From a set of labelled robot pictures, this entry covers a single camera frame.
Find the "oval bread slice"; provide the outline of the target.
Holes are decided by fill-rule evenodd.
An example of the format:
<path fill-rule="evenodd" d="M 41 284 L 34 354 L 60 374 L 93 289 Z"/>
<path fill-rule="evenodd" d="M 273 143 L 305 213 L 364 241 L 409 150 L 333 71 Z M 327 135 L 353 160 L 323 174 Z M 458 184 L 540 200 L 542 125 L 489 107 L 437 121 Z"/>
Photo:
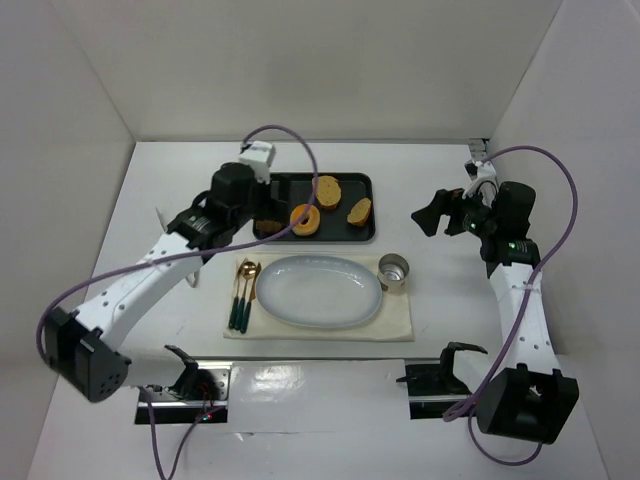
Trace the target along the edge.
<path fill-rule="evenodd" d="M 326 210 L 334 210 L 338 207 L 342 198 L 342 190 L 339 181 L 333 176 L 319 176 L 312 180 L 315 188 L 315 197 L 318 204 Z"/>

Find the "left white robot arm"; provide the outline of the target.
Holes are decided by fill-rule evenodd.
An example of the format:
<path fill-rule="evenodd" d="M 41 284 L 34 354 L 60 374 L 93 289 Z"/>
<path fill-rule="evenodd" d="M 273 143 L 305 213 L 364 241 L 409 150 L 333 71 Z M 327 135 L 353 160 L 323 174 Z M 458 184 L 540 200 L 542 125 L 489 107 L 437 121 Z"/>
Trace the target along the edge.
<path fill-rule="evenodd" d="M 55 301 L 38 324 L 44 363 L 91 403 L 121 388 L 131 361 L 118 349 L 137 322 L 184 277 L 235 250 L 233 237 L 247 222 L 286 220 L 270 170 L 267 160 L 224 164 L 137 264 L 113 272 L 114 283 L 70 312 Z"/>

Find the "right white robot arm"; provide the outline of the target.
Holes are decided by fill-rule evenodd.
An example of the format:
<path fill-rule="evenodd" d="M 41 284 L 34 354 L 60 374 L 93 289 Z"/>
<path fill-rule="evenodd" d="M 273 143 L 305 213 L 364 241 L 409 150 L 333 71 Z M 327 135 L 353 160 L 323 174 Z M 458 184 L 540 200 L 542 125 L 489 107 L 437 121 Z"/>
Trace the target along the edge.
<path fill-rule="evenodd" d="M 579 387 L 561 372 L 549 338 L 543 262 L 527 236 L 535 199 L 535 190 L 518 182 L 503 183 L 489 205 L 479 193 L 441 189 L 411 218 L 428 237 L 446 216 L 447 235 L 468 232 L 480 240 L 499 308 L 503 346 L 494 364 L 480 372 L 477 388 L 446 411 L 444 420 L 468 415 L 485 434 L 552 444 L 577 403 Z"/>

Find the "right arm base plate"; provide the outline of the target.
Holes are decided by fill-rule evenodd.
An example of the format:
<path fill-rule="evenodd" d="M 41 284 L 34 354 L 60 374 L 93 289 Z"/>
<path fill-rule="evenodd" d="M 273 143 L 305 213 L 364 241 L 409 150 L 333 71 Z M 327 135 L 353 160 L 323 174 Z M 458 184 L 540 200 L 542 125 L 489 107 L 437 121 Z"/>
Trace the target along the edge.
<path fill-rule="evenodd" d="M 452 369 L 435 359 L 406 362 L 405 373 L 396 382 L 407 387 L 412 420 L 441 419 L 446 410 L 471 395 Z"/>

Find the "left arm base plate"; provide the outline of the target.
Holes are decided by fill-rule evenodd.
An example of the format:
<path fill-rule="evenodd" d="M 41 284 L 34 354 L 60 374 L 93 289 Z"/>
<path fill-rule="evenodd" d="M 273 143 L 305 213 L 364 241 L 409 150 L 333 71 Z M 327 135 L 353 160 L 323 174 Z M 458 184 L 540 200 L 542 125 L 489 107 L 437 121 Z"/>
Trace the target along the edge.
<path fill-rule="evenodd" d="M 197 415 L 202 424 L 224 424 L 228 420 L 231 361 L 199 361 L 199 373 L 187 393 L 169 387 L 151 386 L 150 394 L 157 425 L 189 425 Z"/>

